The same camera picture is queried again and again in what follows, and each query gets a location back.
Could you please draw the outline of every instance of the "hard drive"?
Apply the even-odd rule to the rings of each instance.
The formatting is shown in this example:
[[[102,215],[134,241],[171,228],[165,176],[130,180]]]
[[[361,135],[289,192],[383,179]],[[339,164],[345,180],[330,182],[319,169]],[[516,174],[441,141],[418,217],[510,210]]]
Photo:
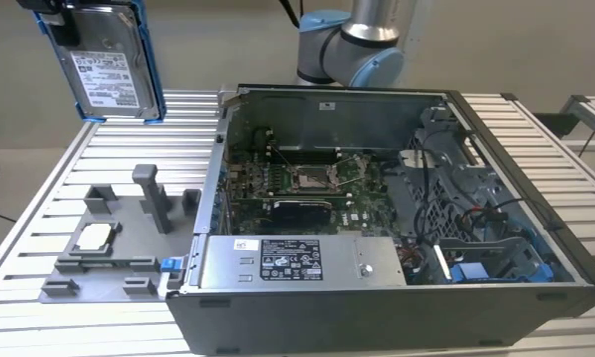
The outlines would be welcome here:
[[[51,39],[82,118],[162,122],[165,96],[143,1],[19,2],[35,11]]]

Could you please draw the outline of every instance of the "aluminum extrusion table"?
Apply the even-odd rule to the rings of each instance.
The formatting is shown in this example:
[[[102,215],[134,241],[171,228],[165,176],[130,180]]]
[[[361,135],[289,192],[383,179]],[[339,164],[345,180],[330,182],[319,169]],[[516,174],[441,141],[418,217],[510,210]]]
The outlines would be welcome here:
[[[498,94],[466,99],[528,177],[595,257],[595,173],[561,144],[521,102]],[[0,246],[0,356],[193,356],[165,303],[36,302],[80,216],[92,184],[142,195],[136,164],[158,164],[173,195],[201,188],[218,122],[218,93],[166,91],[169,117],[87,123]],[[548,322],[509,348],[386,351],[353,356],[593,356],[595,308]]]

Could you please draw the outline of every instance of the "white label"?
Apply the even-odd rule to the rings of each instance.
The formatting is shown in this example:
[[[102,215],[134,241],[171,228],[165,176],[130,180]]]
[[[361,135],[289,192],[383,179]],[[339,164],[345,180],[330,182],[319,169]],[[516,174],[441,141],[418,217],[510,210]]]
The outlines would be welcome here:
[[[335,102],[322,102],[319,104],[319,110],[335,110]]]
[[[234,241],[235,251],[257,251],[261,246],[261,241],[255,239],[237,239]]]
[[[72,51],[83,90],[92,106],[139,108],[138,91],[123,53]]]

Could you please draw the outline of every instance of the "motherboard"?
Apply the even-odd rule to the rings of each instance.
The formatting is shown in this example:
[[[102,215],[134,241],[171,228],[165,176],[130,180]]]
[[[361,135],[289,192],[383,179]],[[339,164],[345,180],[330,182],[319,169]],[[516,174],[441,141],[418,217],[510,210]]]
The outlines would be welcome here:
[[[233,152],[233,234],[399,235],[383,162],[365,153]]]

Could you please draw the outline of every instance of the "warning label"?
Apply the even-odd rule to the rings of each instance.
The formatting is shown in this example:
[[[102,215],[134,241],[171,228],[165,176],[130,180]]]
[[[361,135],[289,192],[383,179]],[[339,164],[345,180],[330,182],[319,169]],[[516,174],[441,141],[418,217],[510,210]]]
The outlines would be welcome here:
[[[72,51],[71,55],[91,105],[139,108],[138,91],[126,55],[88,51]]]
[[[319,241],[263,239],[261,277],[263,280],[323,280]]]

